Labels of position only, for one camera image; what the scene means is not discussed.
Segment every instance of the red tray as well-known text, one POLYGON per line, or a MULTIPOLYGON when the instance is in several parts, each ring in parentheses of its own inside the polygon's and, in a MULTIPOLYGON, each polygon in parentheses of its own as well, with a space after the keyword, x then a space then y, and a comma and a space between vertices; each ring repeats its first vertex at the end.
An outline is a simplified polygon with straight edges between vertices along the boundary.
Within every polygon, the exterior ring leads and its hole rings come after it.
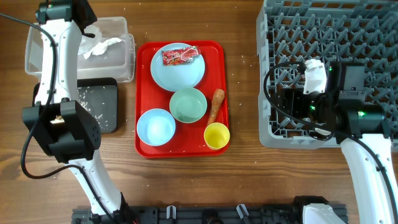
MULTIPOLYGON (((185 124, 175 120, 176 130, 173 138, 163 146, 148 146, 137 135, 137 122, 142 114, 154 108, 167 111, 174 92, 158 86, 150 74, 150 62, 161 47, 175 42, 148 42, 137 52, 136 72, 136 137, 137 152, 146 158, 189 157, 189 156, 217 156, 225 152, 229 143, 224 148, 214 151, 207 147, 203 138, 207 120, 209 118, 211 99, 214 91, 220 88, 226 92, 224 52, 217 42, 211 40, 180 41, 189 45, 199 46, 205 59, 205 75, 200 83, 195 86, 207 98, 208 109, 199 121, 185 124)), ((229 128, 227 94, 218 112, 216 122, 223 123, 229 128)))

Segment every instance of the blue bowl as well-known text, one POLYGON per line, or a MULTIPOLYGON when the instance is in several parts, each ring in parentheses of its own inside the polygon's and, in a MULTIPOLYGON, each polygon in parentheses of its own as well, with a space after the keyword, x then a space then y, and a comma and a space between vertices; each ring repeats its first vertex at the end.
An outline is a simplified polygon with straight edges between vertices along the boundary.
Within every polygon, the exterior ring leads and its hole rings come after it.
POLYGON ((146 111, 137 122, 138 137, 150 146, 161 146, 173 137, 175 120, 163 109, 146 111))

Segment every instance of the clear plastic bin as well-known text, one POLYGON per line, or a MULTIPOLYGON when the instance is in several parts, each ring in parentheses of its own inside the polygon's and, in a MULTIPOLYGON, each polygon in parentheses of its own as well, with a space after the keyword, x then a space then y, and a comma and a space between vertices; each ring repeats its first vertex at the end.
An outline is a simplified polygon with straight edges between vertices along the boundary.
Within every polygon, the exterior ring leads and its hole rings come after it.
MULTIPOLYGON (((85 59, 83 55, 77 58, 77 77, 114 78, 118 82, 130 82, 134 78, 136 50, 134 38, 127 32, 127 21, 123 17, 98 18, 93 24, 102 33, 100 42, 117 37, 122 41, 110 45, 102 55, 91 55, 85 59)), ((40 32, 30 28, 26 42, 25 71, 38 79, 42 74, 43 41, 40 32)))

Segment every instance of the light blue plate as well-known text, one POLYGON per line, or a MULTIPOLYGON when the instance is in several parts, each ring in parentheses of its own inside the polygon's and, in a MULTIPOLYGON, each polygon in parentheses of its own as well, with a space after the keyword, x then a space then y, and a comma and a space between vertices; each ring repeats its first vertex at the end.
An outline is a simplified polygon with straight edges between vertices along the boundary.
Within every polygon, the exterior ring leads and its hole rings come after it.
POLYGON ((158 86, 168 91, 178 91, 196 86, 205 74, 205 60, 202 55, 194 57, 186 65, 163 65, 162 51, 175 50, 191 45, 173 43, 159 49, 150 63, 150 73, 158 86))
POLYGON ((163 109, 146 111, 137 122, 138 137, 150 146, 161 146, 173 137, 175 120, 163 109))

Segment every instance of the green bowl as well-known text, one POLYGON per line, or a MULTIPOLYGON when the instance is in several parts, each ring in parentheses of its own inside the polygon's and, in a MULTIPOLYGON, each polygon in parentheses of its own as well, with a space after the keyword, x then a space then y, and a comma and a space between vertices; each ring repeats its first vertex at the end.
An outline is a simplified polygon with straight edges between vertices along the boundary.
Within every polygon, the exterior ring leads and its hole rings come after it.
POLYGON ((207 100, 204 94, 195 88, 176 91, 170 100, 170 112, 183 123, 194 123, 205 115, 207 100))

